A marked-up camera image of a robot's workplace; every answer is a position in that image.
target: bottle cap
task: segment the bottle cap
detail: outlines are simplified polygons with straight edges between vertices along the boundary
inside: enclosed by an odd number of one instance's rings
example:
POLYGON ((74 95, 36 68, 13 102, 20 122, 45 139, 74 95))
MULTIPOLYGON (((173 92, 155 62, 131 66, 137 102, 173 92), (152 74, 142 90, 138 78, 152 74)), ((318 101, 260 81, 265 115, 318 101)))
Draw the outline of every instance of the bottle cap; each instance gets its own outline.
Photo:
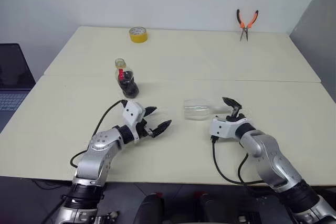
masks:
POLYGON ((118 69, 122 69, 126 67, 126 63, 124 59, 118 58, 115 60, 115 67, 118 69))

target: tape roll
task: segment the tape roll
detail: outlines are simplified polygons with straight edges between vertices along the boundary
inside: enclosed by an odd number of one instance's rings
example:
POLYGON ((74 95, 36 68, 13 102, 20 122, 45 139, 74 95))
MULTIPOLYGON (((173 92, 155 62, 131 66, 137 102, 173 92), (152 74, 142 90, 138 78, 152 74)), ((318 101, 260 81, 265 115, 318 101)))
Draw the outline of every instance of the tape roll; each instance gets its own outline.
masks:
POLYGON ((134 43, 143 43, 147 40, 147 31, 144 27, 133 27, 130 29, 131 40, 134 43))

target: plastic bottle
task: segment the plastic bottle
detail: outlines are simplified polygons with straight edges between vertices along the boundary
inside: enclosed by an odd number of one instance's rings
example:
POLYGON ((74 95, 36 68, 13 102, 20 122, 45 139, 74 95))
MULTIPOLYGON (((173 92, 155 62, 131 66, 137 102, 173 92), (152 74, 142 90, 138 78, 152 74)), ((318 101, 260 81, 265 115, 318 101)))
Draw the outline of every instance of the plastic bottle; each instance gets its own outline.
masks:
POLYGON ((135 98, 139 89, 134 82, 133 70, 127 67, 125 61, 121 58, 116 59, 115 67, 117 68, 115 71, 116 80, 122 92, 127 98, 135 98))
POLYGON ((212 106, 205 99, 190 99, 184 101, 184 118, 188 120, 206 120, 214 114, 230 114, 229 106, 212 106))

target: bottle label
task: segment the bottle label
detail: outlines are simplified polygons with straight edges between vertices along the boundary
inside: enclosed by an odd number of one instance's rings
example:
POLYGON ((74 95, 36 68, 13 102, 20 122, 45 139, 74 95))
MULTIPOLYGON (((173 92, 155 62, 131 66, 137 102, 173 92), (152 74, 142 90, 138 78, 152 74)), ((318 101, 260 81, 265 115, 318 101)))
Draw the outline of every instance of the bottle label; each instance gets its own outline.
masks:
POLYGON ((122 71, 122 69, 119 69, 119 80, 123 80, 124 79, 124 72, 122 71))

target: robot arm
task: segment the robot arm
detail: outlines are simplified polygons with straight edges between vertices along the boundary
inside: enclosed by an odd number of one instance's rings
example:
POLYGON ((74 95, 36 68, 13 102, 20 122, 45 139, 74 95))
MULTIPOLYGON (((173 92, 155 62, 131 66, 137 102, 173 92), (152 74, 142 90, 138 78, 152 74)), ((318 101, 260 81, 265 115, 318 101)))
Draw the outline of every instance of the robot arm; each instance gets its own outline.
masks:
POLYGON ((325 217, 336 220, 336 211, 302 179, 298 171, 282 154, 274 137, 256 130, 249 119, 238 112, 241 105, 223 98, 233 107, 226 119, 214 118, 210 134, 215 137, 235 138, 253 157, 258 174, 288 206, 295 218, 303 223, 316 223, 325 217))
POLYGON ((124 146, 145 136, 156 137, 167 129, 171 120, 161 123, 155 130, 147 128, 145 116, 156 107, 142 107, 128 101, 122 116, 125 125, 94 135, 87 151, 78 163, 70 192, 58 213, 56 224, 61 223, 112 223, 113 216, 97 216, 97 204, 102 199, 104 185, 111 162, 124 146))

